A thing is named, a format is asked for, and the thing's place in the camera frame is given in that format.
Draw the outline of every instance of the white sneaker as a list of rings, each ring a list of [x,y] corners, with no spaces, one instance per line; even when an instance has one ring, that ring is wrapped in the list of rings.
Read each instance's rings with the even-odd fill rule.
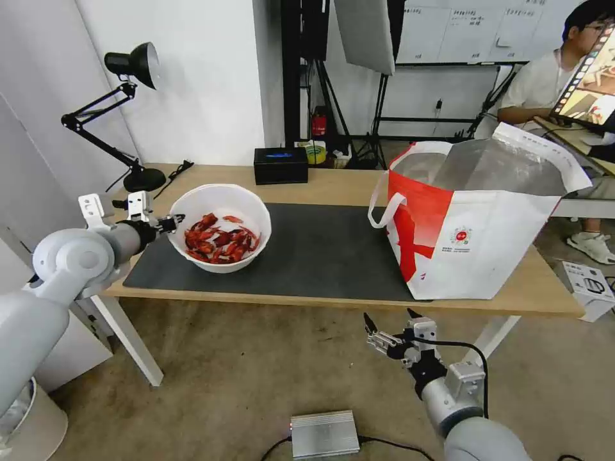
[[[569,237],[566,243],[600,264],[615,264],[615,255],[606,244],[610,238],[597,232],[579,232]]]

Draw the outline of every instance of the white shopping bag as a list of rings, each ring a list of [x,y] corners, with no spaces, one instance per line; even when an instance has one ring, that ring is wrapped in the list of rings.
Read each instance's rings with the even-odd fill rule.
[[[376,222],[385,178],[389,203]],[[368,217],[386,227],[417,300],[491,299],[561,197],[590,186],[566,149],[501,124],[491,140],[411,146],[383,173]]]

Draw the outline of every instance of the wooden table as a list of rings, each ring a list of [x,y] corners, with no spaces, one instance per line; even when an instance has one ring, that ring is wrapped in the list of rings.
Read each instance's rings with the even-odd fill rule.
[[[583,138],[588,136],[597,137],[597,135],[593,135],[579,124],[573,124],[571,127],[566,128],[553,124],[541,117],[534,118],[534,121],[547,130],[548,134],[546,136],[549,139],[580,156],[578,160],[582,165],[585,163],[588,166],[591,165],[591,168],[594,170],[615,176],[615,163],[589,157],[591,146],[585,144]],[[559,202],[557,209],[553,212],[553,216],[613,219],[615,218],[615,201],[565,198]]]
[[[556,142],[559,142],[560,144],[573,150],[577,154],[586,157],[588,160],[590,160],[595,165],[598,165],[602,170],[606,171],[607,173],[615,175],[615,163],[588,157],[589,151],[591,150],[591,146],[585,144],[583,142],[583,138],[587,138],[588,136],[597,136],[596,134],[593,134],[587,128],[579,124],[572,124],[571,127],[566,128],[551,123],[541,117],[536,117],[534,121],[548,131],[547,136],[549,138]]]
[[[159,168],[167,175],[176,165],[149,165]],[[249,166],[204,166],[195,165],[182,173],[154,201],[154,214],[168,214],[171,205],[185,192],[207,183],[234,183],[243,186],[257,195],[264,202],[319,204],[319,205],[350,205],[365,207],[367,221],[367,206],[372,196],[378,178],[382,172],[358,170],[325,170],[311,169],[307,184],[280,184],[272,186],[256,186],[254,172]],[[119,193],[116,198],[125,198],[126,192]],[[386,192],[380,194],[378,205],[386,205]],[[126,218],[126,212],[118,211],[116,221]],[[139,255],[131,260],[132,266]],[[153,357],[139,338],[136,330],[119,305],[118,297],[162,298],[178,300],[278,304],[278,305],[308,305],[322,307],[342,307],[347,309],[405,309],[412,307],[420,312],[455,312],[468,314],[486,314],[495,316],[485,327],[477,340],[486,355],[489,355],[512,329],[520,316],[559,316],[577,318],[584,311],[568,293],[566,288],[554,275],[545,260],[534,247],[530,247],[520,265],[511,275],[502,290],[494,299],[485,300],[437,300],[425,302],[394,302],[382,300],[351,300],[330,298],[306,298],[297,296],[246,295],[239,293],[208,293],[202,291],[173,291],[162,289],[131,288],[122,285],[118,280],[103,295],[92,298],[101,310],[110,326],[124,343],[147,378],[153,385],[159,385],[162,372]],[[472,352],[468,360],[479,358]]]

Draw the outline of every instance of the white bucket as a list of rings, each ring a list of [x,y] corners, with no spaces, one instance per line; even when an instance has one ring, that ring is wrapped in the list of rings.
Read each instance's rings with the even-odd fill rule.
[[[32,401],[19,426],[0,448],[1,461],[47,461],[58,449],[69,419],[32,378]]]
[[[169,234],[168,239],[175,249],[187,260],[193,262],[201,269],[215,273],[230,273],[238,271],[250,264],[267,245],[271,237],[271,217],[263,201],[253,192],[236,184],[205,184],[182,195],[173,204],[171,214],[185,214],[186,218],[177,228],[175,234]],[[260,235],[258,247],[241,261],[231,264],[205,263],[186,253],[184,231],[195,222],[201,220],[204,214],[213,213],[218,217],[216,226],[234,224],[225,223],[223,216],[231,214],[243,220],[243,225],[256,236]]]

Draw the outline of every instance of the printed logo on bag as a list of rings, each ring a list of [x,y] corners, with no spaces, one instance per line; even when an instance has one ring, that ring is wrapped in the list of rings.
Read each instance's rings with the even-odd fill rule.
[[[467,229],[466,227],[458,227],[452,233],[450,237],[450,242],[456,247],[467,245],[470,242],[471,236],[472,236],[471,229]]]

